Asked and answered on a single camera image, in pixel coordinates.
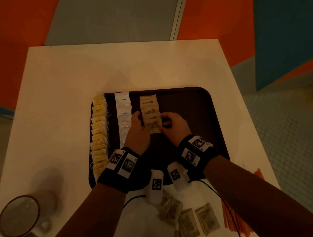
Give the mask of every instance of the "mug rim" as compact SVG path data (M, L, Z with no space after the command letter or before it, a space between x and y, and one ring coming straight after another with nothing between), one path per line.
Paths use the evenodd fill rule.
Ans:
M24 234L22 235L18 235L18 236L10 236L10 235L5 235L3 232L2 232L2 229L1 229L1 226L0 226L0 233L4 236L4 237L23 237L25 236L26 234L30 233L30 231L35 227L35 225L37 224L38 222L38 219L39 219L39 216L40 216L40 205L39 205L39 202L38 200L29 195L29 194L26 194L26 195L20 195L20 196L17 196L16 198L12 199L11 201L8 202L8 204L5 205L5 207L3 208L3 210L1 211L1 214L0 214L0 221L1 221L1 218L2 218L2 215L3 215L3 212L5 211L5 209L8 207L8 205L11 203L11 202L14 202L16 199L19 199L19 198L23 198L23 197L26 197L26 198L31 198L35 201L35 203L37 204L38 206L38 213L37 213L37 218L36 218L36 221L34 222L34 224L32 225L32 227L26 231Z

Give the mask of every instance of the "wrist strap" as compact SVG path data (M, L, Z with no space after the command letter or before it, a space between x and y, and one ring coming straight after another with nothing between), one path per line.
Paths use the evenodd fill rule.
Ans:
M203 171L207 163L219 152L200 136L188 135L178 146L178 162L188 171Z
M105 184L123 193L128 193L130 180L140 156L127 147L116 149L98 178L97 183Z

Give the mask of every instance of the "mug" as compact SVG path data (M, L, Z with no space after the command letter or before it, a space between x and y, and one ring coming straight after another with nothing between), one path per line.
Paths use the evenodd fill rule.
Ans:
M47 190L22 195L11 200L0 214L0 233L4 237L22 237L30 232L44 236L51 229L56 197Z

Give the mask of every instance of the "white table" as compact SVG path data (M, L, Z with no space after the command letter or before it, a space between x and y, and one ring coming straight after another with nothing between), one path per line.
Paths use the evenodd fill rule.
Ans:
M213 99L231 161L279 188L245 103L217 39L31 47L28 50L0 184L0 208L12 198L51 189L59 198L55 236L89 194L90 105L96 92L199 86ZM221 229L221 200L198 182L177 193L184 208L207 202ZM130 192L126 199L142 194ZM157 210L135 199L122 213L115 236L173 236Z

